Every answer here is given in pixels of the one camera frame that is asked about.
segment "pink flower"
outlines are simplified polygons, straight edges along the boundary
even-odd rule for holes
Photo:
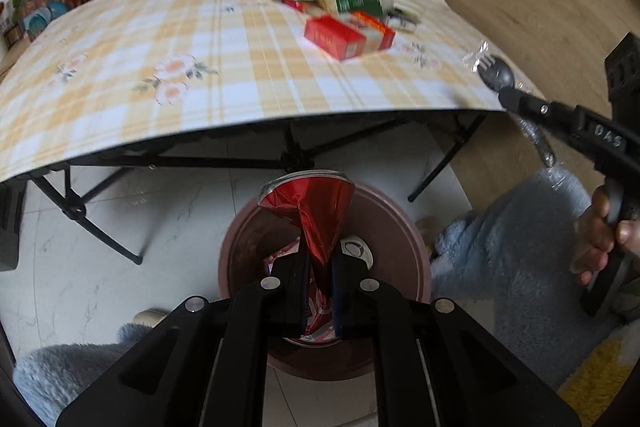
[[[160,82],[156,87],[156,102],[160,105],[174,105],[188,93],[189,88],[181,82]]]
[[[154,77],[158,80],[185,81],[196,67],[196,59],[188,54],[171,55],[154,68]]]

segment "crumpled red foil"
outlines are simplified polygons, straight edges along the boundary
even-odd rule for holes
[[[300,238],[297,238],[286,247],[280,248],[264,260],[264,265],[268,274],[271,274],[273,263],[279,257],[284,257],[291,253],[296,253],[300,247]],[[335,340],[334,314],[331,299],[326,299],[318,291],[313,270],[309,270],[308,287],[306,291],[306,326],[305,334],[300,340],[305,343],[324,344]]]
[[[324,302],[331,298],[332,251],[355,185],[337,171],[312,170],[282,176],[262,188],[258,205],[287,219],[305,234],[311,268]]]

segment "white marble floor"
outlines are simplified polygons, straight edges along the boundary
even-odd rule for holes
[[[303,146],[354,129],[343,123],[295,128]],[[277,158],[281,133],[245,132],[206,139],[172,154]],[[337,168],[380,188],[412,219],[443,223],[469,209],[450,168],[414,202],[406,196],[442,158],[425,126],[408,124],[320,156],[319,168]],[[72,168],[82,194],[110,168]],[[52,344],[112,343],[136,312],[176,307],[191,295],[218,299],[218,252],[237,212],[277,171],[138,169],[88,204],[88,217],[133,252],[141,266],[119,256],[68,220],[37,187],[28,187],[18,267],[0,273],[0,321],[17,359]],[[60,172],[49,175],[62,188]],[[314,382],[269,369],[264,406],[267,426],[335,426],[376,408],[373,375]]]

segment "red box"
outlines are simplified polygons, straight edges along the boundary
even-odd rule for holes
[[[316,17],[305,27],[305,37],[338,60],[386,50],[395,36],[395,31],[363,12]]]

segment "yellow plaid tablecloth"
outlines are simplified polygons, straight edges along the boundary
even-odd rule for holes
[[[0,84],[0,181],[252,121],[498,109],[468,62],[484,37],[444,0],[409,1],[424,9],[415,35],[342,63],[303,37],[305,15],[273,0],[91,1],[53,21]]]

